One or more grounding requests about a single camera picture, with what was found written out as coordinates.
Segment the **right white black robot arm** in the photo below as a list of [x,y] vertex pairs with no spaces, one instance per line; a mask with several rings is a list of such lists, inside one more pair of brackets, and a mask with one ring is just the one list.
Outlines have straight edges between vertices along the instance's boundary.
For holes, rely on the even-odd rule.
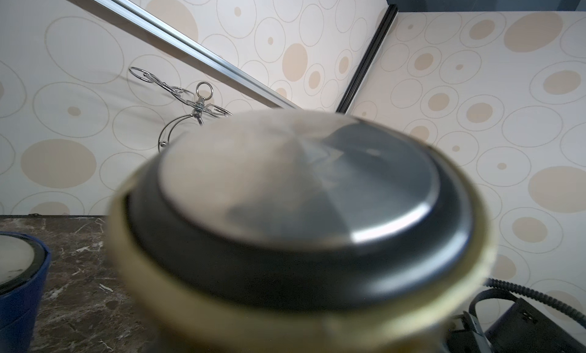
[[[535,308],[536,301],[585,327],[585,315],[547,294],[519,284],[489,278],[486,289],[454,316],[441,352],[584,352],[585,345]],[[511,301],[512,306],[486,331],[476,307],[482,301]]]

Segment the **gold thermos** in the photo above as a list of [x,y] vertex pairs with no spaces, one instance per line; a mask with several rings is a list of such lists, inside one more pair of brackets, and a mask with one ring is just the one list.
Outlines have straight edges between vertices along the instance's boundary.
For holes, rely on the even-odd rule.
[[105,237],[158,352],[434,352],[498,248],[447,156],[306,110],[174,139],[121,184]]

